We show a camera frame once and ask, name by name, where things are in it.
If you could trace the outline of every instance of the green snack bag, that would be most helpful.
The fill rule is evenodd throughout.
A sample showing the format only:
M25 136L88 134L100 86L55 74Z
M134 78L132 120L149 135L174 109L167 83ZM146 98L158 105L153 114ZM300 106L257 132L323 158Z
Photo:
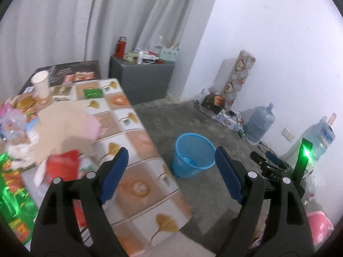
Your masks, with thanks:
M17 238L26 244L31 240L38 208L19 171L11 170L7 153L0 155L0 173L0 211Z
M98 99L104 96L102 89L85 89L83 93L87 99Z

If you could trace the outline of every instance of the cup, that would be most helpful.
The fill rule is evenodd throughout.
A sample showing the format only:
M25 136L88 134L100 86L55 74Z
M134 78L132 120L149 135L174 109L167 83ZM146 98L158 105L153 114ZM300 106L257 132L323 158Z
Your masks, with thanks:
M36 95L40 99L44 100L49 96L49 72L47 70L43 70L32 76L31 83L35 86Z

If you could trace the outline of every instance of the curtain fold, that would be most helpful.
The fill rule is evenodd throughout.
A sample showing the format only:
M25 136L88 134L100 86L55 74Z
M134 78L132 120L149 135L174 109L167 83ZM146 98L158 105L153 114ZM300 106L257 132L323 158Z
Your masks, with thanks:
M127 52L159 36L180 41L192 0L13 0L0 22L0 99L43 66L99 60L103 78L120 36Z

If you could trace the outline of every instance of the blue plastic basket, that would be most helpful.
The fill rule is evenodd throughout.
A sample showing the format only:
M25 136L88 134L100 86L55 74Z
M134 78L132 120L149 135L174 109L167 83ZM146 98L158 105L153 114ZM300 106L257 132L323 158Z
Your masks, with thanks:
M195 133L185 133L175 142L173 160L174 173L184 179L198 175L214 164L215 147L205 137Z

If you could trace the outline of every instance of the wall socket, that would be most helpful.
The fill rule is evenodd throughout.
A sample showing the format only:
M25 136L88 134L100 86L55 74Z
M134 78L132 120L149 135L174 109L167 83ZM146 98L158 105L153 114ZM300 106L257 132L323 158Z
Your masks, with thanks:
M289 142L294 140L294 135L287 128L282 131L282 135L285 136Z

